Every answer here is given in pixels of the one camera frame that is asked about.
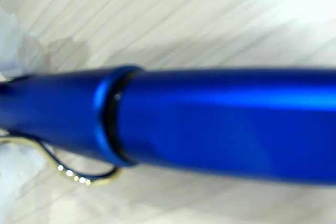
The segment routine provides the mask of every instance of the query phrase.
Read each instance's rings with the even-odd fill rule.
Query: blue aluminum body
[[[120,166],[336,183],[336,71],[141,71],[118,94],[113,151],[102,114],[136,68],[1,84],[0,127]]]
[[[140,163],[336,183],[335,70],[143,72],[117,123]]]

